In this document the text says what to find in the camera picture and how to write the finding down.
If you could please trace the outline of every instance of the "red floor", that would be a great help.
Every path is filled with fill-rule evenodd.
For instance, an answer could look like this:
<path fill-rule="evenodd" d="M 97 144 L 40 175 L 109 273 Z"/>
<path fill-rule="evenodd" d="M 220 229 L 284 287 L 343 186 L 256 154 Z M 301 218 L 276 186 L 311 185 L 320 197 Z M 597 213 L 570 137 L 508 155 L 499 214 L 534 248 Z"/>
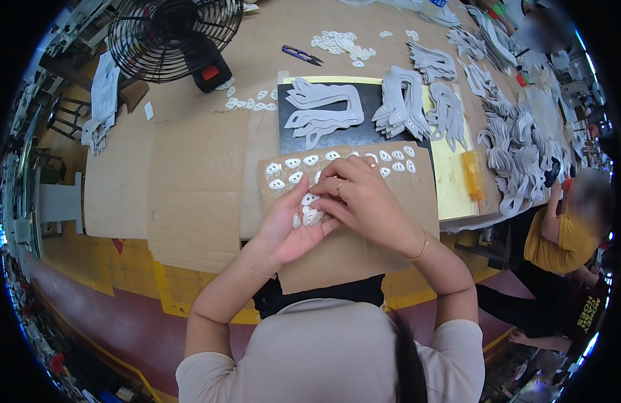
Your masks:
<path fill-rule="evenodd" d="M 27 257 L 33 283 L 64 317 L 91 340 L 117 358 L 143 372 L 155 389 L 178 395 L 174 374 L 183 355 L 186 319 L 163 312 L 160 301 L 115 290 L 115 297 L 94 291 L 65 277 L 44 262 Z M 482 282 L 505 294 L 532 298 L 509 271 Z M 428 344 L 433 334 L 436 302 L 429 301 L 399 310 L 411 323 L 416 340 Z M 492 343 L 510 328 L 480 310 L 483 343 Z M 254 325 L 230 325 L 235 360 L 241 359 Z"/>

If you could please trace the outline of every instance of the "beige top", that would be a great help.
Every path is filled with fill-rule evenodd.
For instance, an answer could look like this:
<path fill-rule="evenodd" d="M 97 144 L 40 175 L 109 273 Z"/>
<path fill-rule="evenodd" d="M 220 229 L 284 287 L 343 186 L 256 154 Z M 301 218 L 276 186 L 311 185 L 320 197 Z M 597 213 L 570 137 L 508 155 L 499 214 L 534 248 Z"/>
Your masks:
<path fill-rule="evenodd" d="M 238 363 L 221 353 L 187 357 L 178 399 L 191 402 L 395 402 L 395 334 L 379 307 L 311 299 L 255 328 Z M 485 378 L 480 327 L 450 320 L 431 347 L 416 343 L 429 402 L 478 402 Z"/>

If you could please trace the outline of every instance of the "finger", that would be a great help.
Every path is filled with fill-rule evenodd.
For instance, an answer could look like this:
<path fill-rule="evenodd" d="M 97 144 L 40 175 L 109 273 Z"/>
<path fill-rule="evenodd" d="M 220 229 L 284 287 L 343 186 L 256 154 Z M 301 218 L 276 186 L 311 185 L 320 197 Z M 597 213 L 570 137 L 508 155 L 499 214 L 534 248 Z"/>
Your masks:
<path fill-rule="evenodd" d="M 379 176 L 378 163 L 374 157 L 363 157 L 364 163 L 367 165 L 367 173 L 373 176 Z"/>
<path fill-rule="evenodd" d="M 326 180 L 320 181 L 311 187 L 308 192 L 314 195 L 329 194 L 331 196 L 338 196 L 342 200 L 347 200 L 348 196 L 352 194 L 355 184 L 344 181 L 345 179 L 340 178 L 326 178 Z"/>
<path fill-rule="evenodd" d="M 341 225 L 342 225 L 342 222 L 335 217 L 329 220 L 326 220 L 322 222 L 322 234 L 324 236 L 329 235 L 332 230 L 339 228 Z"/>
<path fill-rule="evenodd" d="M 301 202 L 304 195 L 308 193 L 308 175 L 302 175 L 299 183 L 287 193 L 277 199 L 278 203 L 284 206 L 295 206 Z"/>
<path fill-rule="evenodd" d="M 353 165 L 357 166 L 359 169 L 366 171 L 368 169 L 371 169 L 366 162 L 364 162 L 364 160 L 358 156 L 356 156 L 355 154 L 350 155 L 347 158 L 347 161 L 352 163 Z"/>
<path fill-rule="evenodd" d="M 355 225 L 355 217 L 347 210 L 347 206 L 331 198 L 321 198 L 311 204 L 311 208 L 331 214 L 349 227 Z"/>
<path fill-rule="evenodd" d="M 347 161 L 343 158 L 338 158 L 333 160 L 332 163 L 328 164 L 326 168 L 322 170 L 322 174 L 320 175 L 320 180 L 318 182 L 322 182 L 326 180 L 326 178 L 333 176 L 348 179 L 351 182 L 358 182 L 358 179 L 361 179 L 363 174 L 363 171 L 353 164 L 353 162 Z"/>

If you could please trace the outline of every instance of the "long black hair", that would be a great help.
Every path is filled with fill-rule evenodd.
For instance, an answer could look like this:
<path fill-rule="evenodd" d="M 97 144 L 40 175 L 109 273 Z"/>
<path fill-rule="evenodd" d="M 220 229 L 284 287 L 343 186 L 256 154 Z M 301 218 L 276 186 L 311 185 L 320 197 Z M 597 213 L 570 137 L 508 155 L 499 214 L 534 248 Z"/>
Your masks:
<path fill-rule="evenodd" d="M 420 360 L 414 334 L 407 321 L 391 310 L 391 320 L 396 334 L 396 383 L 397 403 L 427 403 L 427 383 L 425 370 Z"/>

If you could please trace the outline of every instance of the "floor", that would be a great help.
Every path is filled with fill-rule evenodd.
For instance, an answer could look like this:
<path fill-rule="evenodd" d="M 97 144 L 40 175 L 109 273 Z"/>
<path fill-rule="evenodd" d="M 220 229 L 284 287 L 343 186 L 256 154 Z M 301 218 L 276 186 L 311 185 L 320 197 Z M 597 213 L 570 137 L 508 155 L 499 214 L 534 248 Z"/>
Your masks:
<path fill-rule="evenodd" d="M 92 77 L 97 59 L 82 74 Z M 63 90 L 65 97 L 89 101 L 89 93 L 76 86 Z M 74 172 L 86 172 L 88 148 L 54 131 L 41 128 L 39 147 L 62 157 L 67 167 L 64 184 L 73 184 Z M 163 265 L 153 260 L 147 242 L 138 239 L 95 238 L 76 235 L 73 222 L 63 225 L 63 237 L 43 241 L 45 257 L 35 262 L 28 256 L 32 282 L 68 324 L 110 354 L 114 360 L 146 380 L 155 398 L 176 401 L 174 372 L 182 358 L 186 316 L 198 292 L 215 275 Z M 451 248 L 455 242 L 472 245 L 477 235 L 465 232 L 442 234 Z M 456 250 L 470 268 L 476 282 L 520 297 L 532 297 L 510 272 L 487 267 L 487 258 Z M 385 277 L 387 306 L 409 319 L 416 340 L 430 342 L 435 320 L 435 294 L 426 282 L 409 289 L 408 276 L 400 271 Z M 258 323 L 258 312 L 250 301 L 231 324 L 231 346 L 240 359 Z M 505 342 L 510 326 L 480 311 L 486 355 Z"/>

